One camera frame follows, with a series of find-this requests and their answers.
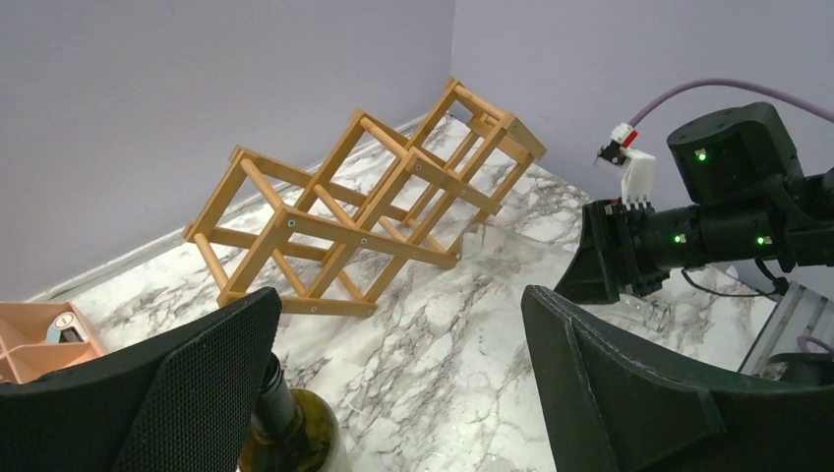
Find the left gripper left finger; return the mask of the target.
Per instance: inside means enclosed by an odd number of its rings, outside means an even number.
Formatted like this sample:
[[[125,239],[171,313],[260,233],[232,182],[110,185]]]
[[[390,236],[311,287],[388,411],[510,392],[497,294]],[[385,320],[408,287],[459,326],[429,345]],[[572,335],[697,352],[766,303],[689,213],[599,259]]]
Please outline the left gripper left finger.
[[[5,471],[233,471],[276,335],[272,288],[1,387]]]

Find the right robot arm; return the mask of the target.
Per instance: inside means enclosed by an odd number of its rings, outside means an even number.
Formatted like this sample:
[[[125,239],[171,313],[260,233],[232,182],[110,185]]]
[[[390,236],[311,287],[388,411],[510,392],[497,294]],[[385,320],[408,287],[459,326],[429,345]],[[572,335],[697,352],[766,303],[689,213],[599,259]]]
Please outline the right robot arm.
[[[621,194],[582,209],[578,250],[556,291],[608,305],[658,291],[673,269],[777,261],[782,270],[833,263],[833,175],[806,176],[767,102],[696,118],[667,140],[691,205],[656,210],[653,160],[626,148]]]

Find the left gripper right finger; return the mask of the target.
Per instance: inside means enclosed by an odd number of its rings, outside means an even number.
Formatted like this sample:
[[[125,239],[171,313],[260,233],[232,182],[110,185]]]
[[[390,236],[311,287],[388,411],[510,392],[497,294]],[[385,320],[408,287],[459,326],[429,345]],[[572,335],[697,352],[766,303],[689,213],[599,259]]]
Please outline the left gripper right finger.
[[[724,370],[609,324],[551,289],[520,302],[561,471],[829,471],[833,358]]]

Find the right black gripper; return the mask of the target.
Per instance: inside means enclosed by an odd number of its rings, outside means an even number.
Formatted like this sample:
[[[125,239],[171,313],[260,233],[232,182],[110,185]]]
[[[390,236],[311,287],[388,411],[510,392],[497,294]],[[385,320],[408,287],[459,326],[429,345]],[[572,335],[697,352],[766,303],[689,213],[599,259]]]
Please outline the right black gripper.
[[[555,292],[577,305],[611,305],[622,294],[644,297],[670,277],[649,258],[639,234],[652,204],[601,200],[582,208],[579,245]]]

